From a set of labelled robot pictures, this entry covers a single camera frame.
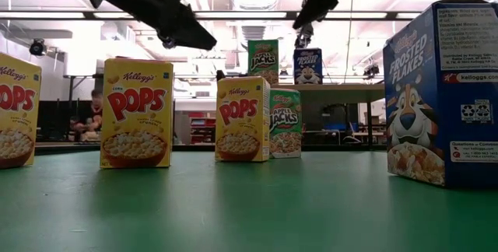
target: cereal box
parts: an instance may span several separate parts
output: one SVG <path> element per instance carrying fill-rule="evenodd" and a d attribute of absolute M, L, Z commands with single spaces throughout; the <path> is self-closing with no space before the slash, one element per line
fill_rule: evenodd
<path fill-rule="evenodd" d="M 497 7 L 437 2 L 388 40 L 389 172 L 498 186 Z"/>
<path fill-rule="evenodd" d="M 249 40 L 249 76 L 262 76 L 270 85 L 279 83 L 279 41 Z"/>
<path fill-rule="evenodd" d="M 294 84 L 322 84 L 321 49 L 294 50 Z"/>
<path fill-rule="evenodd" d="M 41 68 L 0 53 L 0 169 L 33 164 Z"/>
<path fill-rule="evenodd" d="M 268 82 L 221 79 L 216 100 L 216 159 L 263 162 L 269 156 Z"/>
<path fill-rule="evenodd" d="M 270 93 L 270 157 L 301 157 L 301 99 L 293 89 Z"/>
<path fill-rule="evenodd" d="M 100 167 L 169 166 L 173 65 L 109 59 L 103 77 Z"/>

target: camera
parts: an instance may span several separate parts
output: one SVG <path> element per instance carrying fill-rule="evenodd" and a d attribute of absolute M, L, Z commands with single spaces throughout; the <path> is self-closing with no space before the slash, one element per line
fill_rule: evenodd
<path fill-rule="evenodd" d="M 47 54 L 47 46 L 45 45 L 45 40 L 37 38 L 33 39 L 33 43 L 30 46 L 30 54 L 37 57 L 43 57 Z"/>

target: ceiling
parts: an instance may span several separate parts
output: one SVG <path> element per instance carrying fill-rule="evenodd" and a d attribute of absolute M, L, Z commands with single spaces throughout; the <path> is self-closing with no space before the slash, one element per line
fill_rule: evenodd
<path fill-rule="evenodd" d="M 431 2 L 437 0 L 339 0 L 335 10 L 342 11 L 423 11 Z M 302 0 L 188 0 L 194 10 L 231 11 L 255 10 L 264 6 L 273 11 L 297 11 Z M 88 0 L 0 0 L 1 10 L 91 10 Z M 119 11 L 114 6 L 104 3 L 100 11 Z M 36 30 L 74 30 L 84 27 L 86 22 L 47 22 L 22 21 L 13 22 L 23 29 Z M 173 50 L 163 49 L 154 32 L 145 24 L 126 22 L 136 32 L 136 43 L 154 58 L 175 61 L 189 61 L 179 69 L 181 74 L 212 74 L 214 68 L 225 66 L 228 70 L 243 72 L 247 67 L 247 53 L 240 46 L 252 36 L 280 40 L 281 66 L 292 66 L 293 44 L 296 32 L 289 21 L 203 21 L 205 27 L 219 41 L 215 51 L 205 53 L 199 50 L 178 47 Z M 380 49 L 386 39 L 399 31 L 407 22 L 373 22 L 373 21 L 327 21 L 314 24 L 315 35 L 310 47 L 320 47 L 324 53 L 326 72 L 341 82 L 343 75 L 362 75 L 363 68 L 371 63 L 381 63 Z M 64 42 L 50 40 L 53 46 L 63 47 Z M 221 57 L 224 64 L 216 62 L 213 67 L 209 62 L 196 57 Z M 361 78 L 351 78 L 352 82 L 362 82 Z"/>

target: green table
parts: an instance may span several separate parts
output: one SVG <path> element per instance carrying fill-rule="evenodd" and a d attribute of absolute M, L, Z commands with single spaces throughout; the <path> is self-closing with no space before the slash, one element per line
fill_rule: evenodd
<path fill-rule="evenodd" d="M 498 193 L 390 176 L 383 152 L 99 170 L 98 152 L 0 171 L 0 251 L 496 251 Z"/>

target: table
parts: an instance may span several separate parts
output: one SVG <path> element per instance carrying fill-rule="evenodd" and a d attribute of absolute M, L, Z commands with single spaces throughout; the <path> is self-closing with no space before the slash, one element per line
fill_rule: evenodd
<path fill-rule="evenodd" d="M 368 146 L 372 148 L 372 102 L 385 98 L 384 84 L 342 85 L 273 85 L 272 88 L 295 89 L 301 92 L 302 100 L 320 100 L 329 103 L 366 103 Z"/>
<path fill-rule="evenodd" d="M 386 173 L 385 152 L 99 170 L 98 152 L 0 173 L 2 251 L 493 251 L 498 193 Z"/>

